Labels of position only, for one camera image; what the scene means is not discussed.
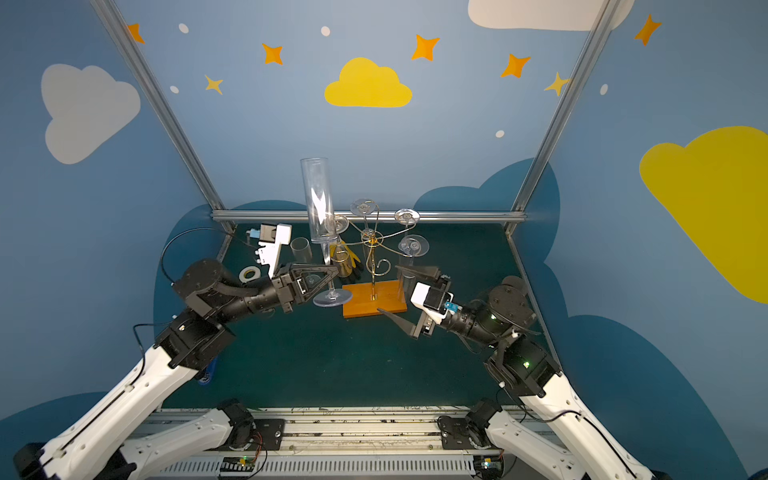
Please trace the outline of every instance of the glass base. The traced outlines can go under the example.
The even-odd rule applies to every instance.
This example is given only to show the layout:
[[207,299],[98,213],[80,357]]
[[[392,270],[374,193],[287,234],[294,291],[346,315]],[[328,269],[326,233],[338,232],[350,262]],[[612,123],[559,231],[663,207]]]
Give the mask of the glass base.
[[323,308],[330,306],[339,306],[349,302],[352,299],[352,292],[344,289],[326,290],[318,293],[312,299],[312,303]]

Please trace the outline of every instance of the yellow star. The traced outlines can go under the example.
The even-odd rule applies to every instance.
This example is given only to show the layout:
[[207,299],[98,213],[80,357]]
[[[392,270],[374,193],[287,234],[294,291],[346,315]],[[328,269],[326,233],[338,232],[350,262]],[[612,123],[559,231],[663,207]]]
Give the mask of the yellow star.
[[554,83],[544,89],[544,91],[547,90],[554,90],[558,93],[558,97],[560,96],[561,90],[563,88],[563,85],[567,84],[569,81],[571,81],[570,78],[566,78],[563,80],[560,78],[560,72],[557,72],[554,74]]
[[205,78],[207,78],[207,80],[208,80],[208,86],[205,87],[206,90],[215,90],[215,91],[219,92],[219,95],[223,95],[223,93],[221,93],[221,90],[219,89],[219,84],[223,80],[213,81],[210,78],[208,78],[208,75],[206,75]]

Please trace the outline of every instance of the orange wooden base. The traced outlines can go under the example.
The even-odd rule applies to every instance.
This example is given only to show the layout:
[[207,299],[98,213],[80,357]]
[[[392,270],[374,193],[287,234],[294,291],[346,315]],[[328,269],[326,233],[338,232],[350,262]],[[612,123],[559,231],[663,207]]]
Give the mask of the orange wooden base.
[[345,285],[344,290],[352,292],[352,299],[344,304],[344,318],[381,315],[377,309],[392,313],[408,310],[406,302],[398,298],[399,280],[376,282],[376,300],[371,300],[371,284],[355,283]]

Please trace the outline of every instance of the blue wall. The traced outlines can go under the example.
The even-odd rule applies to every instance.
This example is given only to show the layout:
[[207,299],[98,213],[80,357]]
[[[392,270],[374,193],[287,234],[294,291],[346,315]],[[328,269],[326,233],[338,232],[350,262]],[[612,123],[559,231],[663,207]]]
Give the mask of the blue wall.
[[[230,208],[303,203],[303,157],[333,162],[337,210],[360,197],[400,208],[439,187],[480,187],[535,155],[559,99],[545,89],[558,72],[568,78],[587,36],[484,28],[467,0],[118,5],[129,25],[139,24],[139,47]],[[432,61],[412,59],[417,35],[440,38]],[[262,44],[282,47],[281,65],[265,63]],[[510,54],[531,58],[519,78],[502,77]],[[358,57],[393,68],[412,100],[401,108],[326,101],[326,86]],[[206,89],[206,76],[222,81],[221,94]]]
[[50,65],[95,65],[138,90],[86,0],[5,2],[0,44],[2,419],[109,390],[138,361],[131,325],[153,319],[157,258],[204,199],[141,91],[138,115],[84,160],[49,151]]
[[[768,132],[758,80],[768,77],[766,14],[759,0],[637,0],[515,233],[577,389],[640,460],[676,480],[744,478],[768,465],[759,414],[768,305],[729,284],[646,187],[640,164],[658,144],[685,147],[718,128]],[[662,25],[643,45],[635,36],[648,15]],[[740,154],[725,154],[722,168],[715,174],[754,175]],[[729,210],[751,207],[704,193]],[[712,235],[734,227],[727,215],[709,221]]]

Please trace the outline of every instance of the clear glass stem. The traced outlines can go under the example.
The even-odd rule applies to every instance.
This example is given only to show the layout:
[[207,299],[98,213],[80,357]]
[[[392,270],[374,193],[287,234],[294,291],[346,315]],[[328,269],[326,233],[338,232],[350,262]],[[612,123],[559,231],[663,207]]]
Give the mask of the clear glass stem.
[[[330,242],[322,242],[320,244],[320,249],[323,251],[323,260],[325,260],[325,263],[327,266],[331,265],[331,243]],[[330,281],[328,284],[328,297],[329,298],[336,298],[336,284],[333,282],[333,280]]]

